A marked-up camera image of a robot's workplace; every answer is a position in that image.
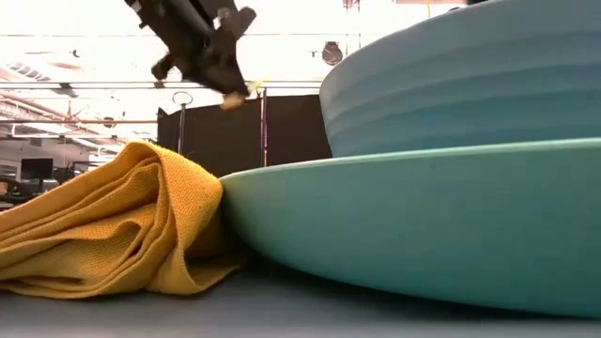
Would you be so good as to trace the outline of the knife with yellow handle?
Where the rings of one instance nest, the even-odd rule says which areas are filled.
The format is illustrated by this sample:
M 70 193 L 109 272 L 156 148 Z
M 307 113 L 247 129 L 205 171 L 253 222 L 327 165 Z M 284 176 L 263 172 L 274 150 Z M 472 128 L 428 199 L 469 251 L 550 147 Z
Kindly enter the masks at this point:
M 260 88 L 263 87 L 263 80 L 257 80 L 250 82 L 246 85 L 247 94 L 240 94 L 238 92 L 234 92 L 231 94 L 226 94 L 223 96 L 222 104 L 220 105 L 222 110 L 231 110 L 237 107 L 240 107 L 254 92 L 257 92 Z

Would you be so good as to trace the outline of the round sign stand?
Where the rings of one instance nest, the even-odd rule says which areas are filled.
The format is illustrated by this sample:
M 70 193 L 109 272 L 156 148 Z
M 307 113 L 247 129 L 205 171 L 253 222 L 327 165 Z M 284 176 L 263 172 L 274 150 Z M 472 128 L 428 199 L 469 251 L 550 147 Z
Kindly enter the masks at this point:
M 193 102 L 193 97 L 190 93 L 186 91 L 177 91 L 172 96 L 172 102 L 174 104 L 177 104 L 180 108 L 177 153 L 182 154 L 185 138 L 185 121 L 187 113 L 186 109 L 187 106 Z

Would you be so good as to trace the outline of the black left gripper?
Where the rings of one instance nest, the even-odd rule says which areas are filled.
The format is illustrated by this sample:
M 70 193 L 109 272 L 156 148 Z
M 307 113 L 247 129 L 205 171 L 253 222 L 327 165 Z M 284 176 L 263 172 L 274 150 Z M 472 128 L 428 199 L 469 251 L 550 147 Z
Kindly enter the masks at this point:
M 238 41 L 257 14 L 253 8 L 230 3 L 214 13 L 202 0 L 124 0 L 166 46 L 166 54 L 151 67 L 158 81 L 176 68 L 181 76 L 221 94 L 249 96 L 237 60 Z

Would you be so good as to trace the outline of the black monitor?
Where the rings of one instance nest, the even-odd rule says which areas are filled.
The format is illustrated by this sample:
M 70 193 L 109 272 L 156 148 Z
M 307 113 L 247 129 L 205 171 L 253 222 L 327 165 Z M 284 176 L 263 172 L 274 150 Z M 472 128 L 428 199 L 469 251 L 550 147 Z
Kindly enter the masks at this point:
M 50 179 L 53 177 L 53 158 L 23 158 L 21 159 L 21 180 Z

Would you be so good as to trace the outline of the yellow cloth napkin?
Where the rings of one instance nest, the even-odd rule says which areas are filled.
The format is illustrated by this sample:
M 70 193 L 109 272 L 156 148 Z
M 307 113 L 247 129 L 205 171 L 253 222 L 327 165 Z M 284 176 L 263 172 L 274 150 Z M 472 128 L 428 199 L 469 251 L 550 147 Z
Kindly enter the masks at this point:
M 246 253 L 223 224 L 221 181 L 150 143 L 0 212 L 0 290 L 84 299 L 206 291 Z

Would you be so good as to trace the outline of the teal plate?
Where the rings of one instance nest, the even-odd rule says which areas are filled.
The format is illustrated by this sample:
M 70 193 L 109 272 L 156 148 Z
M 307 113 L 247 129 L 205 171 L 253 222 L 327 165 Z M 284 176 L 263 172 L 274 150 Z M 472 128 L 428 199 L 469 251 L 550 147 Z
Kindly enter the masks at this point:
M 308 161 L 226 176 L 257 252 L 435 300 L 601 318 L 601 139 Z

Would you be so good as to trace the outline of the black room divider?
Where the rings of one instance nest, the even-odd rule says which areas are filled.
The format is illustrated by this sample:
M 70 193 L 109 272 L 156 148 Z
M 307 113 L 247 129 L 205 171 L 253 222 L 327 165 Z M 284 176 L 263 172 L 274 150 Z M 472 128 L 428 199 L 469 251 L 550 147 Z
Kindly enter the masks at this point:
M 332 156 L 317 95 L 188 108 L 182 154 L 216 177 Z

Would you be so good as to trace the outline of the round black ceiling fixture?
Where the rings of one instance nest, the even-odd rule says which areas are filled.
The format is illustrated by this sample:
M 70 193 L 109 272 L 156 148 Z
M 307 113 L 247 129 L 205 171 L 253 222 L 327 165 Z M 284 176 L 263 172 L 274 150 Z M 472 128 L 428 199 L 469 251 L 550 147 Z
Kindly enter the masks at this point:
M 322 60 L 329 66 L 336 66 L 342 61 L 344 55 L 337 41 L 326 41 L 321 52 Z

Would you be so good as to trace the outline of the blue bowl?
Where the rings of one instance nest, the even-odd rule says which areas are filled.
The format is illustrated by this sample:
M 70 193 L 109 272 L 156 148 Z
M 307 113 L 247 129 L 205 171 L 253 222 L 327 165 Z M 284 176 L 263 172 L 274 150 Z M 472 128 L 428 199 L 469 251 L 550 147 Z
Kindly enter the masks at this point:
M 336 157 L 601 137 L 601 0 L 488 0 L 362 47 L 319 98 Z

